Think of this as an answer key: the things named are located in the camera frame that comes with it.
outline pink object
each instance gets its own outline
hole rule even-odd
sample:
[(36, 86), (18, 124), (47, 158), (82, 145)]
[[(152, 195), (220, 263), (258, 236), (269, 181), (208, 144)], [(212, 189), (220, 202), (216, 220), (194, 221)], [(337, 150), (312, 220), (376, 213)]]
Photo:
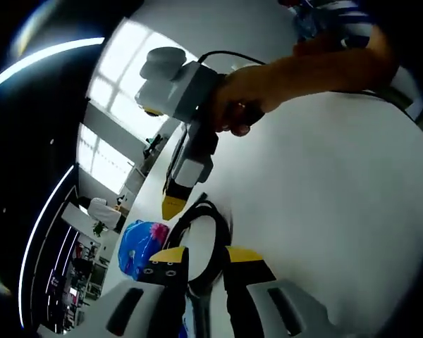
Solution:
[(168, 237), (169, 228), (165, 224), (154, 223), (150, 228), (150, 234), (153, 239), (156, 239), (160, 245), (164, 244), (166, 238)]

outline light strip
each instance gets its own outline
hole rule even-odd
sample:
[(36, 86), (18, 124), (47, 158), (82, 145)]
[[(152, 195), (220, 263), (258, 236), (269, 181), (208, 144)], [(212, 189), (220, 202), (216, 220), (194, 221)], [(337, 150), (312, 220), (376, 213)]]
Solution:
[[(69, 196), (71, 195), (72, 190), (75, 190), (75, 196), (76, 196), (76, 197), (78, 197), (78, 194), (77, 194), (77, 188), (75, 188), (75, 185), (74, 185), (74, 186), (72, 187), (72, 189), (70, 189), (70, 190), (69, 190), (69, 193), (66, 195), (66, 197), (65, 197), (65, 199), (64, 199), (64, 201), (65, 201), (65, 202), (67, 201), (67, 199), (68, 199), (68, 198), (69, 198)], [(37, 260), (36, 260), (36, 265), (35, 265), (35, 271), (33, 271), (33, 278), (32, 278), (32, 281), (31, 281), (30, 309), (31, 309), (31, 308), (33, 308), (33, 286), (35, 285), (35, 276), (36, 276), (36, 271), (37, 271), (37, 265), (39, 264), (39, 259), (41, 258), (42, 249), (44, 248), (44, 246), (45, 246), (45, 244), (46, 244), (46, 242), (47, 242), (47, 236), (48, 236), (48, 234), (50, 233), (50, 229), (51, 229), (51, 227), (53, 226), (53, 224), (55, 223), (55, 220), (58, 218), (58, 214), (59, 214), (59, 212), (61, 211), (61, 209), (63, 208), (63, 206), (64, 206), (64, 203), (61, 203), (61, 205), (60, 205), (60, 206), (59, 206), (59, 208), (58, 208), (58, 211), (57, 211), (57, 212), (56, 212), (56, 214), (55, 214), (54, 219), (53, 219), (53, 220), (51, 220), (51, 223), (50, 223), (49, 229), (47, 230), (47, 233), (46, 233), (46, 235), (45, 235), (44, 241), (42, 242), (42, 245), (41, 245), (41, 249), (39, 250), (39, 254), (37, 255)], [(47, 293), (47, 290), (48, 290), (48, 288), (49, 288), (49, 283), (50, 283), (50, 278), (51, 278), (51, 274), (52, 274), (52, 273), (53, 273), (53, 269), (51, 269), (51, 272), (50, 272), (50, 277), (49, 277), (49, 280), (47, 281), (47, 287), (46, 287), (46, 289), (45, 289), (45, 293)], [(31, 311), (31, 312), (30, 312), (30, 319), (31, 319), (31, 323), (33, 324), (33, 311)]]
[(68, 259), (66, 259), (66, 262), (64, 263), (63, 274), (61, 276), (64, 276), (64, 271), (66, 270), (66, 265), (68, 264), (69, 258), (71, 257), (72, 247), (73, 247), (74, 243), (77, 241), (77, 235), (78, 235), (78, 232), (75, 235), (75, 237), (73, 238), (72, 245), (70, 246), (70, 249), (69, 249), (69, 252), (68, 252)]
[(49, 276), (49, 280), (47, 280), (47, 286), (45, 288), (45, 293), (47, 293), (47, 290), (49, 289), (49, 284), (50, 284), (50, 279), (51, 279), (51, 275), (54, 273), (54, 269), (51, 269), (50, 271), (50, 276)]
[(50, 296), (49, 296), (49, 300), (47, 301), (47, 322), (49, 321), (49, 306), (50, 306)]
[(56, 259), (55, 268), (54, 268), (55, 271), (56, 271), (56, 267), (58, 266), (59, 256), (61, 256), (61, 252), (63, 252), (64, 244), (66, 244), (66, 240), (68, 238), (69, 232), (71, 232), (71, 229), (72, 227), (69, 227), (68, 233), (64, 237), (63, 244), (61, 245), (61, 250), (59, 251), (58, 258)]
[(42, 60), (43, 58), (47, 58), (49, 56), (61, 53), (63, 51), (68, 51), (70, 49), (75, 49), (79, 47), (85, 47), (85, 46), (93, 46), (95, 44), (102, 44), (104, 41), (103, 37), (94, 37), (91, 39), (81, 39), (81, 40), (75, 40), (75, 41), (69, 41), (64, 42), (62, 44), (56, 44), (55, 46), (51, 46), (48, 48), (45, 48), (41, 51), (37, 51), (36, 53), (33, 53), (22, 60), (19, 60), (18, 62), (14, 63), (11, 67), (5, 69), (2, 73), (0, 73), (0, 85), (7, 81), (11, 76), (16, 74), (17, 72), (20, 72), (22, 69), (28, 67), (29, 65), (32, 65), (35, 62), (38, 62)]
[(39, 216), (37, 216), (36, 223), (33, 226), (33, 230), (31, 231), (30, 238), (28, 239), (27, 247), (25, 248), (25, 252), (23, 253), (23, 260), (22, 265), (20, 266), (20, 274), (19, 274), (19, 286), (18, 286), (18, 307), (19, 307), (19, 318), (20, 318), (20, 325), (23, 328), (23, 316), (22, 316), (22, 283), (23, 283), (23, 271), (25, 269), (25, 262), (27, 260), (28, 251), (30, 250), (30, 245), (33, 240), (33, 237), (35, 235), (37, 226), (39, 225), (39, 222), (41, 221), (42, 216), (44, 215), (47, 206), (49, 206), (50, 201), (54, 198), (56, 192), (58, 191), (59, 187), (63, 184), (64, 180), (68, 177), (68, 175), (73, 170), (73, 165), (66, 171), (66, 174), (60, 179), (58, 184), (56, 185), (55, 189), (51, 192), (49, 199), (47, 199), (47, 202), (45, 202), (45, 205), (42, 207), (41, 213)]

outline white table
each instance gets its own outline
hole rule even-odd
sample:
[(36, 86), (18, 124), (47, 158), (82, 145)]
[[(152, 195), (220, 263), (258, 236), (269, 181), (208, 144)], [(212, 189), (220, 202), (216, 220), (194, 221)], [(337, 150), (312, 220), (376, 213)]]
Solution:
[[(161, 188), (179, 135), (149, 173), (127, 224), (163, 222)], [(233, 244), (258, 251), (277, 278), (311, 293), (347, 330), (376, 332), (423, 257), (423, 134), (373, 98), (306, 96), (246, 137), (221, 134), (211, 176), (190, 201), (202, 191), (224, 215), (231, 207)], [(195, 222), (187, 239), (191, 277), (207, 264), (213, 238), (213, 221)], [(117, 250), (104, 293), (126, 278)], [(232, 337), (222, 280), (211, 297), (212, 335)]]

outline black cable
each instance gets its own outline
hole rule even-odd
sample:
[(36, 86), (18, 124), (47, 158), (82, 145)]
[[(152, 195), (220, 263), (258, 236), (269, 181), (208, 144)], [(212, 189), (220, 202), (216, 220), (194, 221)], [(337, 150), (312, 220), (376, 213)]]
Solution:
[(188, 282), (190, 289), (196, 295), (206, 294), (212, 287), (213, 281), (222, 271), (223, 250), (225, 246), (231, 245), (231, 234), (226, 219), (219, 213), (212, 202), (204, 200), (206, 197), (207, 195), (203, 194), (199, 200), (180, 217), (177, 224), (171, 230), (164, 245), (164, 249), (179, 246), (183, 234), (191, 227), (191, 222), (196, 218), (209, 216), (214, 219), (216, 234), (210, 261), (199, 276)]
[[(205, 53), (201, 57), (199, 57), (199, 59), (197, 60), (197, 62), (198, 63), (203, 63), (206, 58), (208, 58), (209, 56), (214, 55), (214, 54), (228, 54), (228, 55), (238, 56), (240, 58), (245, 58), (246, 60), (249, 60), (249, 61), (258, 63), (259, 65), (266, 65), (266, 63), (263, 62), (263, 61), (257, 60), (256, 58), (251, 58), (250, 56), (246, 56), (245, 54), (236, 53), (234, 51), (210, 51), (208, 53)], [(343, 91), (343, 90), (333, 90), (332, 92), (333, 93), (340, 93), (340, 94), (359, 94), (359, 95), (376, 97), (377, 99), (380, 99), (382, 101), (385, 101), (388, 104), (394, 105), (403, 114), (405, 114), (413, 123), (415, 123), (415, 121), (409, 116), (409, 114), (407, 114), (407, 111), (405, 110), (405, 108), (407, 108), (407, 107), (403, 107), (402, 105), (400, 105), (399, 103), (395, 102), (394, 100), (389, 99), (388, 97), (385, 97), (384, 95), (380, 95), (379, 93), (367, 92), (367, 91), (347, 92), (347, 91)]]
[(266, 64), (265, 62), (261, 62), (260, 60), (257, 60), (256, 58), (251, 58), (250, 56), (246, 56), (245, 54), (241, 54), (241, 53), (236, 53), (234, 51), (209, 51), (208, 53), (205, 53), (204, 55), (202, 55), (197, 62), (198, 63), (202, 63), (205, 61), (206, 58), (208, 58), (211, 55), (214, 54), (228, 54), (228, 55), (233, 55), (233, 56), (238, 56), (240, 58), (245, 58), (246, 60), (258, 63), (260, 65), (264, 65)]

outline human arm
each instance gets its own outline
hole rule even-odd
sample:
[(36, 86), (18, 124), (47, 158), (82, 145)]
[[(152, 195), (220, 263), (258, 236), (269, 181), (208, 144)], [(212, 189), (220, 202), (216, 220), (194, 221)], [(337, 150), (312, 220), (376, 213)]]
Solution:
[(268, 113), (284, 101), (333, 90), (357, 91), (388, 84), (398, 68), (381, 30), (374, 27), (368, 46), (322, 54), (289, 56), (268, 65), (241, 68), (217, 89), (211, 103), (216, 131), (242, 136), (248, 126), (236, 125), (243, 109), (226, 111), (228, 104), (257, 102)]

